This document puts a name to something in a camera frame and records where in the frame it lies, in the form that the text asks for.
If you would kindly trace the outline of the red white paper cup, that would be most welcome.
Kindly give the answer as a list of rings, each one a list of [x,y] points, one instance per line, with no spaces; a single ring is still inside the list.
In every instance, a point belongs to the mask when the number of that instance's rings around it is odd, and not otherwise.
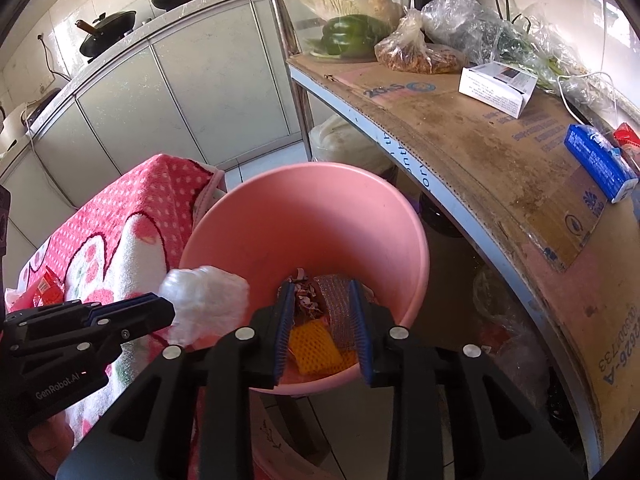
[[[296,324],[326,318],[328,307],[318,283],[303,268],[297,268],[290,276],[294,286],[294,321]]]

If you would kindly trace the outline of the blue tissue pack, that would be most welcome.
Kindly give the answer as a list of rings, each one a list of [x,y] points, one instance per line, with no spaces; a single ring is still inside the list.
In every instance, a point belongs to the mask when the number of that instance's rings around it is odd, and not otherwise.
[[[588,125],[569,125],[564,145],[597,183],[608,201],[621,202],[638,184],[638,176],[631,169],[619,148],[596,128]]]

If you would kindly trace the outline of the dark scrub ball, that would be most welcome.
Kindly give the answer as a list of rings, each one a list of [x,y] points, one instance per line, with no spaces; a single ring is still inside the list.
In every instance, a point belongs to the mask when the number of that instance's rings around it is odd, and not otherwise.
[[[356,349],[349,318],[349,278],[342,274],[320,275],[314,278],[326,305],[329,332],[341,352]]]

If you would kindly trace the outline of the pink plastic trash bin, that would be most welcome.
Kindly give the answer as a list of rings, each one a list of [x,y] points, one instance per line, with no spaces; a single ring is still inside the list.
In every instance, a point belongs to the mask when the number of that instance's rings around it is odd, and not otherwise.
[[[418,215],[385,180],[353,166],[306,162],[248,180],[198,222],[180,260],[242,276],[250,310],[270,306],[296,269],[368,286],[396,324],[418,315],[430,254]]]

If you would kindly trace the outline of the pink polka dot blanket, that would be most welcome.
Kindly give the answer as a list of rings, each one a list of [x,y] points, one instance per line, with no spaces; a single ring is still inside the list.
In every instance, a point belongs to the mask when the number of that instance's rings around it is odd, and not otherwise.
[[[65,299],[111,304],[157,292],[181,259],[194,226],[226,192],[224,172],[200,162],[155,155],[107,185],[38,248],[6,293],[11,311],[36,303],[47,272]],[[30,435],[30,450],[54,468],[166,344],[165,332],[126,344],[106,369],[105,387]]]

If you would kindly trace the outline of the white bag under shelf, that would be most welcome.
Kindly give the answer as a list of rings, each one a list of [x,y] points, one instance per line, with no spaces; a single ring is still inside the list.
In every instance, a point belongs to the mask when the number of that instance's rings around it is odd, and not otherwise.
[[[309,142],[317,162],[338,162],[379,176],[394,166],[375,141],[338,115],[314,126]]]

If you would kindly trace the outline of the green bell pepper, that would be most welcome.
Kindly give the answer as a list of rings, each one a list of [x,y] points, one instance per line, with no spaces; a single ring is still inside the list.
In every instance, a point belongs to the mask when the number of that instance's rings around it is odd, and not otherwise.
[[[367,14],[339,16],[322,26],[319,39],[308,41],[309,53],[329,60],[371,61],[374,47],[391,32],[389,24]]]

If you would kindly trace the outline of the grey kitchen cabinet counter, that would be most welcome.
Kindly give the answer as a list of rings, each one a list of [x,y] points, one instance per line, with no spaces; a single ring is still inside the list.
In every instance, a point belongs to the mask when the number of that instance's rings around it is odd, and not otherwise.
[[[3,275],[82,205],[157,154],[220,169],[298,142],[269,0],[195,0],[84,68],[2,155]]]

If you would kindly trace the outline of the yellow foam fruit net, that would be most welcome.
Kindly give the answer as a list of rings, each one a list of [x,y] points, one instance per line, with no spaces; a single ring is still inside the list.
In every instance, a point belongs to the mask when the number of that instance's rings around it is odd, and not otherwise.
[[[288,351],[304,377],[333,375],[358,362],[355,350],[337,348],[322,318],[294,326],[288,338]]]

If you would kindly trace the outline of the black induction cooker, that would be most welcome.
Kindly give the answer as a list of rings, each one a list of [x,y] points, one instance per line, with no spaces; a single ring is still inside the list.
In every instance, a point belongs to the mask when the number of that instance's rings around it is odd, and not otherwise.
[[[23,124],[30,127],[60,92],[61,88],[53,88],[40,100],[27,104],[22,115]]]

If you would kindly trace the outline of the white cardboard box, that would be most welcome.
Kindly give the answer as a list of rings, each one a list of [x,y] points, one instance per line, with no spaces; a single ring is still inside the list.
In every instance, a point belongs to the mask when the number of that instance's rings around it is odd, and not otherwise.
[[[459,92],[518,119],[532,97],[538,77],[515,66],[490,62],[462,70]]]

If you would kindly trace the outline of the white plastic bag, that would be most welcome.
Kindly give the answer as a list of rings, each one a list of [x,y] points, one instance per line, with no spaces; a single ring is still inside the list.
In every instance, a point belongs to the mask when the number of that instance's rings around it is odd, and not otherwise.
[[[247,280],[213,266],[171,270],[158,294],[175,309],[166,341],[183,348],[212,346],[243,324],[250,304]]]

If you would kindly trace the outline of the bag of brown food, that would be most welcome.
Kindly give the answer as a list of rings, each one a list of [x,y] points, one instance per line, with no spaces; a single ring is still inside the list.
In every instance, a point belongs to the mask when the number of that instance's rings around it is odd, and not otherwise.
[[[456,74],[468,64],[464,54],[443,44],[431,44],[422,30],[422,15],[409,10],[390,36],[374,47],[376,60],[390,70],[413,74]]]

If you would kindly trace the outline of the black wok with lid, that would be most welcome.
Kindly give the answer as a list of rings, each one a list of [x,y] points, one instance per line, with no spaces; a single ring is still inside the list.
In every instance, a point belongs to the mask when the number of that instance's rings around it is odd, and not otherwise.
[[[79,47],[80,54],[86,58],[101,55],[134,29],[136,17],[137,12],[129,10],[110,15],[102,13],[92,24],[77,20],[75,26],[87,34]]]

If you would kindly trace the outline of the red snack wrapper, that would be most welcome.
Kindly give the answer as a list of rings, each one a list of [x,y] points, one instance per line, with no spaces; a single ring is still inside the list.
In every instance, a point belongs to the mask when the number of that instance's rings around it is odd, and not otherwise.
[[[35,280],[29,288],[14,301],[10,312],[31,308],[49,307],[62,304],[64,301],[64,286],[58,276],[47,266],[43,274]]]

